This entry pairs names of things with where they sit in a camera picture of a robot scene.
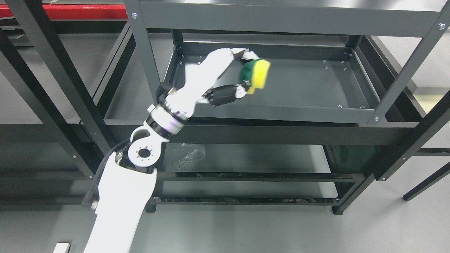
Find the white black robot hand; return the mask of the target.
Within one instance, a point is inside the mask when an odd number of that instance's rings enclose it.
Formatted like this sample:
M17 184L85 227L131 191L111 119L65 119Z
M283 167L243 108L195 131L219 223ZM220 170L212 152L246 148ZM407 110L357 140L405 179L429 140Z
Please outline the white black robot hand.
M248 48L219 48L210 52L203 62L193 69L185 85L173 95L166 97L165 101L169 110L190 118L195 111L197 101L215 85L216 80L233 61L240 59L260 58Z

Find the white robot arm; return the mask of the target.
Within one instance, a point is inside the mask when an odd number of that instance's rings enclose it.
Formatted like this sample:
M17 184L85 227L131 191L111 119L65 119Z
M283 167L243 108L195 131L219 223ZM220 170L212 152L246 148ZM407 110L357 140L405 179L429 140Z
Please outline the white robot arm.
M148 108L149 116L136 128L124 149L113 151L98 183L96 219L85 253L128 253L142 212L156 186L154 165L162 144L188 120L185 112L162 103Z

